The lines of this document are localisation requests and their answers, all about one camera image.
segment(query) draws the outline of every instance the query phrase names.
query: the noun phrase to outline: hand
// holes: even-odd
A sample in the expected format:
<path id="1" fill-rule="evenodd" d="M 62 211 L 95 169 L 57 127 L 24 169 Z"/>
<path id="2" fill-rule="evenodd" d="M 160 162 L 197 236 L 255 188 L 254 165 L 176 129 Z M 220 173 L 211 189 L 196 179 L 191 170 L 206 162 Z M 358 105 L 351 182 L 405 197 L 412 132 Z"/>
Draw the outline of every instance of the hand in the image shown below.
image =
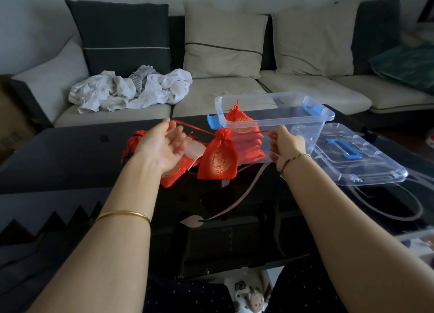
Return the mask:
<path id="1" fill-rule="evenodd" d="M 277 169 L 280 169 L 291 157 L 296 157 L 300 153 L 306 154 L 304 138 L 290 134 L 285 126 L 278 125 L 268 135 L 271 138 L 270 157 Z"/>
<path id="2" fill-rule="evenodd" d="M 142 156 L 162 174 L 171 170 L 184 155 L 185 133 L 181 125 L 165 118 L 139 141 L 134 156 Z"/>

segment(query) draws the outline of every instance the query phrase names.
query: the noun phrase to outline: sofa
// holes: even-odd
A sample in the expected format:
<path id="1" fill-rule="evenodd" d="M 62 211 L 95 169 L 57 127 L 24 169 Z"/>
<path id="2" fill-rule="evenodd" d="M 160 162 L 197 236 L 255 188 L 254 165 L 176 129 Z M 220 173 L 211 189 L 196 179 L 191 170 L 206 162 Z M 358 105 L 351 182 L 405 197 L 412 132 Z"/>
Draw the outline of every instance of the sofa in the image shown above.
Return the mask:
<path id="1" fill-rule="evenodd" d="M 171 69 L 183 68 L 186 52 L 185 17 L 168 17 Z M 301 91 L 369 127 L 432 122 L 434 97 L 376 75 L 327 78 L 318 75 L 276 74 L 273 17 L 268 16 L 262 60 L 257 78 L 225 76 L 195 78 L 188 95 L 176 105 L 156 104 L 145 109 L 80 114 L 68 102 L 71 86 L 89 77 L 89 63 L 79 37 L 66 42 L 59 54 L 44 64 L 17 74 L 12 85 L 34 119 L 44 127 L 71 127 L 215 113 L 214 98 L 284 91 Z"/>

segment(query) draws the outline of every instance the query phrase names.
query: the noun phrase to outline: beige pillow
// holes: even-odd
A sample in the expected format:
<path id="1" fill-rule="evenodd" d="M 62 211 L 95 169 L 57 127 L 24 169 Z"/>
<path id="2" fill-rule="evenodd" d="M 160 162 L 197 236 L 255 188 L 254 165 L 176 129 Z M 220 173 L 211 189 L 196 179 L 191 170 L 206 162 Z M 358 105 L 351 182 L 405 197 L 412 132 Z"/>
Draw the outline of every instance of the beige pillow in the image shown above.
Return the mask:
<path id="1" fill-rule="evenodd" d="M 185 3 L 184 69 L 193 78 L 259 78 L 268 16 Z"/>
<path id="2" fill-rule="evenodd" d="M 277 74 L 352 75 L 351 44 L 359 2 L 273 15 Z"/>

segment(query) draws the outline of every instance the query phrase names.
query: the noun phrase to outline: forearm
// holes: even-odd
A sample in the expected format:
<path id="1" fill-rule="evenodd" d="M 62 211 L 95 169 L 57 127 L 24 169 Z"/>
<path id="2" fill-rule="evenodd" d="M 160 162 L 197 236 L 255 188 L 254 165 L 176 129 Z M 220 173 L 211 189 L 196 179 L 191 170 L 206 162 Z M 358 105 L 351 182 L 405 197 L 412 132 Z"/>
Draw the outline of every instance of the forearm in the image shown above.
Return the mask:
<path id="1" fill-rule="evenodd" d="M 158 169 L 134 156 L 101 213 L 130 210 L 152 218 L 159 182 Z M 150 225 L 136 216 L 96 222 L 29 312 L 141 312 L 150 235 Z"/>
<path id="2" fill-rule="evenodd" d="M 351 313 L 433 308 L 434 272 L 366 216 L 313 160 L 295 159 L 284 177 Z"/>

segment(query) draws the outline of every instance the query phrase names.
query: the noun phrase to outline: plastic box lid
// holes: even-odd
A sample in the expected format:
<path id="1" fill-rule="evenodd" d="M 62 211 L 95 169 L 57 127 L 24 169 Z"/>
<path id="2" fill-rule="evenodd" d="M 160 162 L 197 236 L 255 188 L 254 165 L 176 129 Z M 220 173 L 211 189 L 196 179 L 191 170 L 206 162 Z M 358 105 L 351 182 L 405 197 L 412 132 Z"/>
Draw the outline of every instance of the plastic box lid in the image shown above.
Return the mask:
<path id="1" fill-rule="evenodd" d="M 238 106 L 253 121 L 228 121 L 224 114 L 239 101 Z M 301 92 L 278 92 L 269 94 L 225 95 L 214 100 L 217 119 L 208 117 L 213 129 L 269 127 L 279 124 L 305 124 L 326 122 L 335 118 L 335 113 Z"/>
<path id="2" fill-rule="evenodd" d="M 340 123 L 326 123 L 312 157 L 341 186 L 399 183 L 408 171 Z"/>

